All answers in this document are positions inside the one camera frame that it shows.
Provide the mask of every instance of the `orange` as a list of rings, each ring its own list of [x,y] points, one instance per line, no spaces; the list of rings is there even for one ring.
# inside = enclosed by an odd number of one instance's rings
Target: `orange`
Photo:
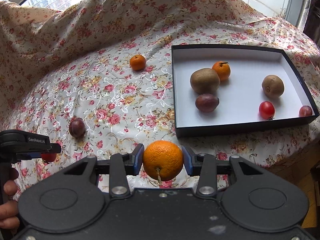
[[[220,81],[227,80],[231,73],[228,62],[218,61],[212,66],[212,69],[216,71]]]
[[[135,55],[130,59],[130,67],[133,70],[141,70],[146,66],[146,59],[142,55]]]
[[[149,144],[143,153],[145,172],[159,182],[173,179],[180,173],[182,167],[182,151],[172,142],[155,141]]]

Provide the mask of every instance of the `metal bolt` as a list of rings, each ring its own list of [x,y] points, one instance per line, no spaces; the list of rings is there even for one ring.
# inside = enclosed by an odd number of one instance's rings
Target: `metal bolt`
[[[113,187],[111,191],[113,194],[122,195],[126,193],[128,190],[125,187],[117,186],[117,187]]]
[[[203,195],[210,195],[214,192],[214,188],[210,186],[204,186],[199,189],[199,192]]]
[[[159,194],[159,197],[162,197],[162,198],[164,198],[164,197],[167,197],[168,195],[166,194],[166,193],[160,193]]]

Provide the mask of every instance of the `box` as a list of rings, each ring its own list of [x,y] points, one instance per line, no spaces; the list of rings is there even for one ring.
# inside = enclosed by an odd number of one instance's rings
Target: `box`
[[[195,105],[199,94],[190,85],[196,70],[211,68],[219,60],[228,62],[231,75],[221,82],[216,96],[220,103],[211,113],[200,112]],[[264,131],[311,123],[319,116],[316,103],[299,72],[282,49],[266,47],[192,44],[172,46],[172,75],[177,137],[198,137]],[[262,90],[267,75],[284,82],[284,93],[268,98]],[[272,120],[259,115],[259,105],[271,102]],[[299,117],[302,106],[310,106],[312,116]]]

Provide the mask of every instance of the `logo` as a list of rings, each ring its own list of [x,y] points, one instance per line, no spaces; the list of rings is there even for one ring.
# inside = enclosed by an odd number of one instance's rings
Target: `logo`
[[[45,143],[45,140],[41,140],[41,139],[33,139],[33,138],[28,138],[28,140],[30,141],[30,142],[39,142],[39,143]]]

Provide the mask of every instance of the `floral tablecloth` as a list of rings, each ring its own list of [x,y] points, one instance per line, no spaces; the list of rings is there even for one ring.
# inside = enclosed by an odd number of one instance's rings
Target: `floral tablecloth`
[[[62,146],[52,164],[23,161],[18,184],[25,190],[59,169],[96,155],[108,159],[138,143],[169,140],[226,160],[239,154],[270,166],[320,138],[319,121],[298,128],[177,140],[171,45],[243,44],[281,48],[291,58],[317,105],[319,50],[281,18],[267,18],[241,0],[83,0],[64,12],[0,2],[1,129],[48,135]],[[148,66],[133,72],[129,59]],[[81,140],[68,132],[83,118]],[[143,169],[132,187],[158,187]],[[162,187],[191,187],[183,170]],[[225,186],[225,177],[219,185]],[[99,187],[108,190],[108,176]]]

